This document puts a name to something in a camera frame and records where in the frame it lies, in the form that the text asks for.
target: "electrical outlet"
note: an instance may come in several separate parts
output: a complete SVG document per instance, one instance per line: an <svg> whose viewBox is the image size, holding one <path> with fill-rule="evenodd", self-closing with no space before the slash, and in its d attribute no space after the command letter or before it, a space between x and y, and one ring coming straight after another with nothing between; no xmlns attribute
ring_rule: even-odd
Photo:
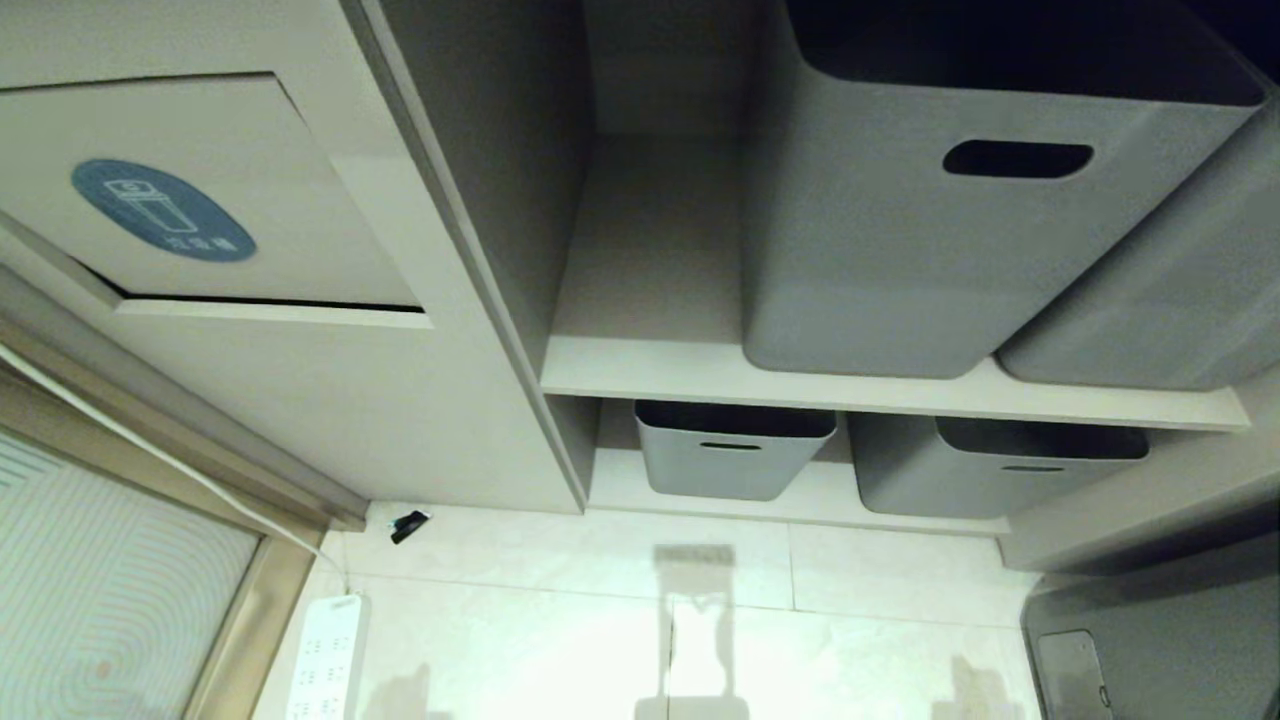
<svg viewBox="0 0 1280 720"><path fill-rule="evenodd" d="M355 720L367 625L365 596L325 597L307 607L288 720Z"/></svg>

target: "sticker icon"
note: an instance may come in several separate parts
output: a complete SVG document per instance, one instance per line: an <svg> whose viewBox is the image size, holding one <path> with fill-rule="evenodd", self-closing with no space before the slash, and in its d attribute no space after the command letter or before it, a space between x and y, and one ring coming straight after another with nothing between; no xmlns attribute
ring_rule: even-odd
<svg viewBox="0 0 1280 720"><path fill-rule="evenodd" d="M257 243L227 210L191 183L137 163L86 160L72 186L100 213L165 252L209 263L238 263Z"/></svg>
<svg viewBox="0 0 1280 720"><path fill-rule="evenodd" d="M152 223L166 232L198 232L200 228L184 215L169 196L154 184L140 179L106 181L104 187L116 197L146 215Z"/></svg>

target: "frosted glass door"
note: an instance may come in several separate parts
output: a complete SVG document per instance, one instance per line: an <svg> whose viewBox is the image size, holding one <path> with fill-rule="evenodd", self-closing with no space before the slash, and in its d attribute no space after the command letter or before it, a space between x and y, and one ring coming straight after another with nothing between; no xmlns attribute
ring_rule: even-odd
<svg viewBox="0 0 1280 720"><path fill-rule="evenodd" d="M257 541L0 433L0 719L180 717Z"/></svg>

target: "gray storage bin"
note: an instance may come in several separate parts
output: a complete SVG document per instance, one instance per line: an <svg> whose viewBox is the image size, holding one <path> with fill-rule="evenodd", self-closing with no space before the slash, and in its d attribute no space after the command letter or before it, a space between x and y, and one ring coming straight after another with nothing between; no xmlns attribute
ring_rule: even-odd
<svg viewBox="0 0 1280 720"><path fill-rule="evenodd" d="M836 434L827 410L637 400L649 487L667 495L774 500Z"/></svg>
<svg viewBox="0 0 1280 720"><path fill-rule="evenodd" d="M998 352L1034 382L1213 389L1280 361L1280 105Z"/></svg>
<svg viewBox="0 0 1280 720"><path fill-rule="evenodd" d="M951 378L1129 232L1263 95L1161 0L774 4L744 350Z"/></svg>
<svg viewBox="0 0 1280 720"><path fill-rule="evenodd" d="M874 512L1001 518L1147 457L1140 430L920 415L850 416L863 505Z"/></svg>

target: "floor tile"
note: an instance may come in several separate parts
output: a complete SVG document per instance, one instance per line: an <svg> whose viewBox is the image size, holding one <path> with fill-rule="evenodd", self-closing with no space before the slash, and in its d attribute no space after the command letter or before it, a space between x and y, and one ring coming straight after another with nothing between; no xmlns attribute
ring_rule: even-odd
<svg viewBox="0 0 1280 720"><path fill-rule="evenodd" d="M1012 629L677 603L672 642L671 720L1039 719Z"/></svg>
<svg viewBox="0 0 1280 720"><path fill-rule="evenodd" d="M355 573L658 598L681 568L732 566L733 602L791 607L786 525L639 512L586 515L434 507L399 546L387 523L419 507L375 502L344 537Z"/></svg>
<svg viewBox="0 0 1280 720"><path fill-rule="evenodd" d="M358 700L367 720L660 720L669 618L659 603L356 575L371 601ZM340 592L314 573L255 717L283 716L297 619Z"/></svg>
<svg viewBox="0 0 1280 720"><path fill-rule="evenodd" d="M1037 573L1005 569L991 538L790 525L796 609L1019 626Z"/></svg>

